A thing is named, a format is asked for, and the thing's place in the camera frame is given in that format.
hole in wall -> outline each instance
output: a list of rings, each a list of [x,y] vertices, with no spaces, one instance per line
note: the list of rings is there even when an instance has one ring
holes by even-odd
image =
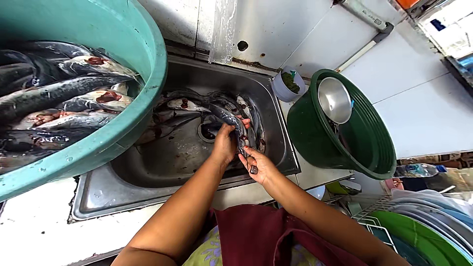
[[[245,41],[239,41],[238,44],[236,45],[238,47],[238,50],[243,52],[248,48],[248,43]]]

dish rack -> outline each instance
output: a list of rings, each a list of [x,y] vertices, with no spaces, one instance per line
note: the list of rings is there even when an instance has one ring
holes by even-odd
[[[370,213],[375,211],[388,211],[388,209],[394,206],[391,203],[392,197],[390,195],[363,195],[363,196],[350,196],[350,195],[334,195],[331,198],[324,201],[328,205],[337,205],[342,202],[363,202],[365,208],[361,211],[350,215],[350,217],[356,220],[360,225],[365,227],[370,233],[378,237],[383,243],[392,248],[396,253],[397,249],[394,245],[391,235],[379,222],[378,218],[369,216]]]

metal bowl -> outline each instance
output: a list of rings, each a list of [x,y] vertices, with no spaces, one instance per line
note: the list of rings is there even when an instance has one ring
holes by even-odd
[[[351,116],[351,98],[341,81],[325,78],[317,92],[319,103],[325,115],[337,124],[343,124]]]

white plastic cup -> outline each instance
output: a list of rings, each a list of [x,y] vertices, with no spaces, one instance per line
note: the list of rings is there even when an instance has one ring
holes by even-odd
[[[284,82],[282,81],[281,74],[282,73],[291,73],[291,71],[296,71],[291,66],[285,66],[284,69],[282,69],[281,72],[279,72],[276,77],[274,77],[272,81],[272,89],[274,90],[274,93],[276,96],[283,102],[290,102],[295,100],[297,97],[303,95],[306,92],[306,85],[304,83],[304,80],[302,80],[302,77],[299,75],[299,73],[296,71],[296,74],[294,75],[294,82],[299,86],[300,90],[296,94],[288,89],[286,85],[284,85]]]

metal pipe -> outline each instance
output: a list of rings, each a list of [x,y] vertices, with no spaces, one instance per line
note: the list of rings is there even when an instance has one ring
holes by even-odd
[[[338,1],[338,3],[344,6],[350,13],[359,17],[372,27],[377,28],[379,31],[386,29],[386,21],[365,7],[358,0],[341,0]]]
[[[339,66],[337,69],[335,69],[336,72],[342,72],[344,69],[346,69],[349,65],[351,65],[353,62],[355,62],[358,58],[360,58],[362,55],[364,55],[366,52],[368,52],[369,49],[373,48],[377,43],[381,42],[384,40],[394,29],[394,25],[386,22],[386,27],[383,31],[379,32],[376,34],[376,36],[371,39],[371,41],[365,45],[363,48],[361,48],[356,54],[354,54],[350,59],[348,59],[345,63],[343,63],[341,66]]]

